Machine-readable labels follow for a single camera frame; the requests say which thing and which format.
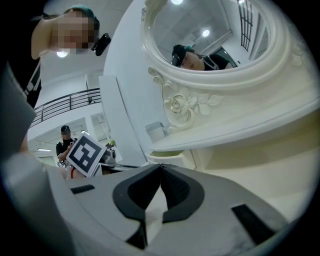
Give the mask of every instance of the carved rose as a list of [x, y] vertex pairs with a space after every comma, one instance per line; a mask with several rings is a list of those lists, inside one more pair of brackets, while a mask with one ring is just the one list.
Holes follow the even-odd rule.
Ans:
[[184, 97], [183, 95], [176, 95], [171, 103], [172, 112], [184, 116], [190, 109], [193, 109], [197, 104], [196, 97]]
[[190, 91], [184, 88], [180, 94], [175, 95], [173, 98], [167, 98], [165, 103], [171, 104], [173, 113], [178, 114], [184, 119], [188, 119], [190, 113], [199, 112], [202, 115], [209, 116], [211, 114], [210, 106], [217, 106], [223, 100], [223, 96], [200, 94], [198, 96], [191, 96]]

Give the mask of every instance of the woman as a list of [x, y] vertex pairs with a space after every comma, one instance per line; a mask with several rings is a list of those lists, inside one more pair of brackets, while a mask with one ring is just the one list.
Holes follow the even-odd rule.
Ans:
[[232, 69], [229, 61], [218, 54], [198, 55], [191, 46], [181, 44], [173, 47], [171, 64], [182, 69], [195, 71]]
[[[48, 51], [86, 51], [98, 41], [100, 23], [93, 11], [82, 4], [71, 6], [62, 15], [44, 15], [44, 4], [31, 2], [28, 5], [32, 5], [31, 11], [19, 12], [19, 22], [9, 24], [10, 41], [4, 51], [7, 62], [1, 85], [7, 86], [3, 91], [8, 95], [3, 97], [14, 101], [22, 96], [34, 108], [41, 90], [41, 56]], [[29, 151], [27, 136], [20, 151]]]

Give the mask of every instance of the white column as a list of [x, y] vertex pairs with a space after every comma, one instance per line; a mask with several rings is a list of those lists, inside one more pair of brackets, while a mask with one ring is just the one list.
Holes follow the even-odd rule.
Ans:
[[93, 137], [96, 141], [98, 141], [95, 133], [95, 127], [94, 127], [94, 124], [92, 123], [92, 118], [90, 115], [85, 117], [85, 124], [86, 124], [87, 132], [90, 134], [90, 136]]

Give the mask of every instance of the ceiling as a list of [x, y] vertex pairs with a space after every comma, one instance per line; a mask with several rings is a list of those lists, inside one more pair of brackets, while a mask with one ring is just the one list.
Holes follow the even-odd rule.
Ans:
[[[116, 28], [133, 0], [51, 0], [44, 7], [47, 14], [62, 14], [75, 4], [83, 4], [92, 9], [100, 21], [100, 36], [109, 33], [113, 37]], [[78, 77], [103, 70], [108, 48], [101, 56], [93, 51], [85, 54], [70, 54], [64, 58], [55, 52], [48, 52], [41, 57], [42, 86], [59, 82], [61, 80]]]
[[[105, 139], [108, 136], [108, 125], [106, 124], [105, 116], [103, 113], [92, 115], [92, 123], [94, 127], [94, 133], [98, 141]], [[81, 131], [87, 130], [85, 118], [81, 118], [65, 125], [70, 127], [71, 137], [79, 138]], [[28, 147], [30, 152], [37, 152], [38, 149], [48, 149], [55, 151], [56, 144], [61, 141], [61, 126], [55, 127], [40, 136], [28, 141]]]
[[[156, 16], [153, 36], [161, 54], [171, 60], [174, 45], [191, 45], [200, 53], [230, 30], [221, 0], [184, 0], [175, 5], [171, 1]], [[203, 37], [204, 30], [210, 34]]]

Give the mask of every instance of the white vanity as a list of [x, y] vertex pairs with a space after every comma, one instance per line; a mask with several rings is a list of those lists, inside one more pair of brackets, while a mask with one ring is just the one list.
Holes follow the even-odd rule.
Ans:
[[[199, 56], [223, 51], [233, 68], [174, 66], [174, 45]], [[136, 150], [150, 163], [229, 178], [288, 220], [301, 214], [318, 176], [319, 80], [306, 43], [272, 3], [134, 0], [104, 76], [116, 76]], [[145, 127], [154, 122], [168, 136], [152, 143]]]

